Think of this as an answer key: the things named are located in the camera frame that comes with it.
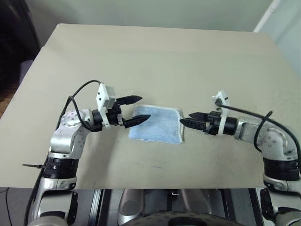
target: blue cloth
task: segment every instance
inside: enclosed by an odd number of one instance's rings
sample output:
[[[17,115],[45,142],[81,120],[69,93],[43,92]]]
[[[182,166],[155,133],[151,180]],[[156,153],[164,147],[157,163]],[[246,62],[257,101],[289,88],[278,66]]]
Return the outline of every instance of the blue cloth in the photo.
[[[169,144],[183,143],[183,126],[180,123],[181,114],[178,109],[139,105],[133,116],[150,114],[150,118],[140,125],[130,128],[130,139],[145,142],[163,142]]]

